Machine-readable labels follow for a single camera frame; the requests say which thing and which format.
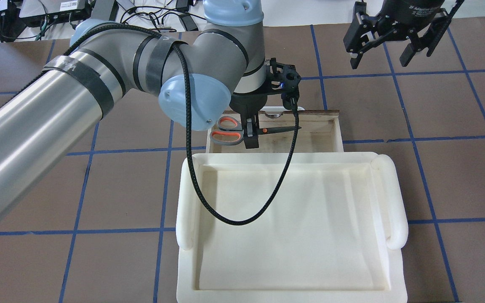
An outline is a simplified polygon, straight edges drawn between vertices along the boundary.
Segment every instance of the scissors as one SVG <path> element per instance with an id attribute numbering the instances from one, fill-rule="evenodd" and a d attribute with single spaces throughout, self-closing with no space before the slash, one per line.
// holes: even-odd
<path id="1" fill-rule="evenodd" d="M 232 126 L 222 125 L 224 122 L 230 122 L 232 123 Z M 237 145 L 244 140 L 243 126 L 234 117 L 222 116 L 218 119 L 216 124 L 218 125 L 218 130 L 213 130 L 211 132 L 211 140 L 214 143 L 220 145 Z M 232 138 L 232 140 L 221 140 L 215 138 L 215 136 L 223 136 L 223 138 L 228 137 Z"/>

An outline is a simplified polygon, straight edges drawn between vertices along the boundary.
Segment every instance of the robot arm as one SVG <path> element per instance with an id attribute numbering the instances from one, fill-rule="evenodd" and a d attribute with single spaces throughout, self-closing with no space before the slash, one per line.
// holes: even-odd
<path id="1" fill-rule="evenodd" d="M 239 83 L 244 93 L 263 84 L 260 2 L 204 5 L 210 23 L 192 46 L 140 27 L 82 23 L 84 36 L 72 40 L 79 48 L 50 61 L 0 109 L 0 221 L 127 90 L 157 95 L 164 113 L 185 125 L 183 71 L 174 44 L 190 73 L 192 129 L 212 127 Z"/>
<path id="2" fill-rule="evenodd" d="M 353 21 L 344 37 L 345 50 L 352 54 L 351 66 L 358 67 L 364 53 L 387 41 L 410 40 L 400 56 L 406 67 L 414 55 L 428 48 L 426 56 L 433 50 L 446 32 L 452 17 L 464 0 L 456 0 L 450 14 L 441 8 L 445 0 L 385 0 L 379 14 L 375 17 L 366 14 L 366 3 L 355 2 Z M 422 36 L 418 32 L 429 25 Z"/>

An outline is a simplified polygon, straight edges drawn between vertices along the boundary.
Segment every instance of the orange scissor handle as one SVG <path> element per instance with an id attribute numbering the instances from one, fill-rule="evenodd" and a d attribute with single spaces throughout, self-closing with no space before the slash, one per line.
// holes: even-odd
<path id="1" fill-rule="evenodd" d="M 222 123 L 224 122 L 231 122 L 233 123 L 233 126 L 231 127 L 224 126 L 222 125 Z M 218 122 L 216 124 L 218 125 L 218 128 L 220 130 L 243 130 L 239 121 L 237 121 L 234 117 L 230 117 L 230 116 L 220 117 L 220 119 L 218 119 Z"/>
<path id="2" fill-rule="evenodd" d="M 233 137 L 234 140 L 220 140 L 215 138 L 214 136 L 227 136 L 227 137 Z M 242 142 L 243 140 L 243 133 L 242 132 L 230 132 L 230 131 L 224 131 L 224 130 L 213 130 L 211 132 L 211 140 L 220 145 L 237 145 Z"/>

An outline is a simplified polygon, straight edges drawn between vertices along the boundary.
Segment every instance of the metal cylinder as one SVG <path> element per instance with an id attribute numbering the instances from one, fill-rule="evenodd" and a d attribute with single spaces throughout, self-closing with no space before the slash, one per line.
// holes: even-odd
<path id="1" fill-rule="evenodd" d="M 379 15 L 420 31 L 435 17 L 445 0 L 385 0 Z"/>
<path id="2" fill-rule="evenodd" d="M 60 71 L 0 109 L 0 220 L 101 117 L 93 95 Z"/>

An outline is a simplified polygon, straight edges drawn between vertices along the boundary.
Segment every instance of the white plastic tray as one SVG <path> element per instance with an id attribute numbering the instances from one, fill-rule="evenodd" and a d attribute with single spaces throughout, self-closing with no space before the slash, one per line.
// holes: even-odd
<path id="1" fill-rule="evenodd" d="M 197 154 L 200 187 L 222 215 L 247 219 L 287 154 Z M 179 303 L 405 303 L 408 223 L 396 169 L 375 153 L 293 156 L 277 197 L 247 226 L 215 219 L 183 163 L 176 223 Z"/>

